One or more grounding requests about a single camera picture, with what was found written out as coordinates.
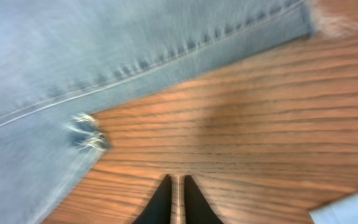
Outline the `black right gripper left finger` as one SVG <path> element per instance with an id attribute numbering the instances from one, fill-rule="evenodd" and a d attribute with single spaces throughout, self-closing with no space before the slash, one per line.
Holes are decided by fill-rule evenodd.
<path id="1" fill-rule="evenodd" d="M 170 224 L 172 214 L 172 177 L 166 175 L 133 224 Z"/>

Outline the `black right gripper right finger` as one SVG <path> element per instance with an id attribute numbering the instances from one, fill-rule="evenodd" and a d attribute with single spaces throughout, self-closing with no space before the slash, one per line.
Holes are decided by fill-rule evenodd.
<path id="1" fill-rule="evenodd" d="M 191 175 L 184 176 L 184 208 L 186 224 L 223 224 Z"/>

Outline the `light blue denim jeans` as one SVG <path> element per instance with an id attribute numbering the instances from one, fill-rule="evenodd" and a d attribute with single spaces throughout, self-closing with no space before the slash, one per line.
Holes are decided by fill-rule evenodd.
<path id="1" fill-rule="evenodd" d="M 0 1 L 0 223 L 40 223 L 109 149 L 93 113 L 312 33 L 307 1 Z"/>

